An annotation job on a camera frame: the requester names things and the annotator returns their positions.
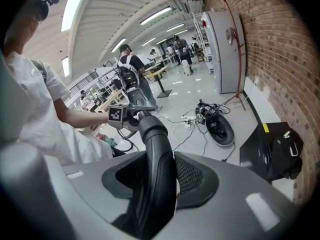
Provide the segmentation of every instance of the fluorescent light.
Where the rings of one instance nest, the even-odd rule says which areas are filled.
[[[180,32],[176,33],[176,35],[181,34],[181,33],[183,33],[183,32],[187,32],[187,31],[188,31],[188,29],[186,29],[186,30],[184,30],[184,31],[180,31]]]
[[[64,77],[69,76],[70,75],[69,57],[65,57],[62,59],[62,67],[63,67]]]
[[[167,40],[167,39],[163,39],[162,41],[157,42],[156,45],[158,45],[158,44],[160,44],[160,43],[162,43],[162,42],[164,42],[164,41],[166,41],[166,40]]]
[[[72,22],[76,15],[77,8],[81,0],[68,0],[64,8],[64,14],[61,24],[61,32],[71,29]]]
[[[177,28],[180,28],[180,27],[182,27],[182,26],[184,26],[185,24],[180,24],[180,25],[178,25],[178,26],[174,26],[174,27],[172,27],[172,28],[169,28],[168,30],[167,30],[167,32],[169,32],[169,31],[171,31],[171,30],[175,30],[175,29],[177,29]]]
[[[155,39],[156,39],[155,37],[152,38],[152,39],[150,39],[148,42],[145,42],[142,46],[145,46],[146,44],[150,43],[151,41],[153,41],[153,40],[155,40]]]
[[[112,49],[111,52],[114,53],[119,48],[119,46],[126,40],[127,40],[126,38],[122,38],[120,42],[118,42],[118,44]]]
[[[149,21],[153,20],[154,18],[160,16],[161,14],[164,14],[164,13],[166,13],[166,12],[168,12],[168,11],[171,11],[171,10],[172,10],[172,8],[171,8],[170,6],[169,6],[169,7],[166,7],[166,8],[164,8],[164,9],[162,9],[162,10],[160,10],[160,11],[152,14],[150,17],[148,17],[148,18],[146,18],[145,20],[143,20],[142,22],[140,22],[140,24],[141,24],[141,25],[144,25],[144,24],[148,23]]]

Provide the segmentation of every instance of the white refrigerator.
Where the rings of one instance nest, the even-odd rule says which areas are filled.
[[[245,38],[236,12],[232,13],[238,32],[241,51],[241,82],[239,92],[242,92],[246,77],[246,47]],[[217,91],[221,94],[236,93],[239,80],[239,55],[237,40],[230,44],[227,39],[227,30],[233,28],[231,15],[228,11],[205,12],[202,22],[211,49],[214,79]]]

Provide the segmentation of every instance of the brick wall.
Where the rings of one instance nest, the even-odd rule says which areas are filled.
[[[294,201],[303,204],[316,184],[320,160],[320,60],[313,39],[287,0],[227,0],[242,20],[247,48],[246,75],[268,97],[282,121],[304,141],[303,167]],[[224,11],[222,0],[206,0],[206,11]]]

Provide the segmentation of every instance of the backpack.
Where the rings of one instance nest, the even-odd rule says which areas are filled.
[[[131,58],[132,55],[128,55],[126,58],[126,63],[122,63],[120,61],[121,58],[118,61],[119,68],[117,74],[125,90],[129,90],[133,87],[139,88],[140,85],[138,71],[130,64]]]
[[[45,70],[44,64],[41,61],[36,61],[36,60],[32,60],[32,59],[31,59],[31,62],[40,71],[40,73],[43,77],[44,83],[46,84],[47,83],[47,75],[46,75],[46,70]]]

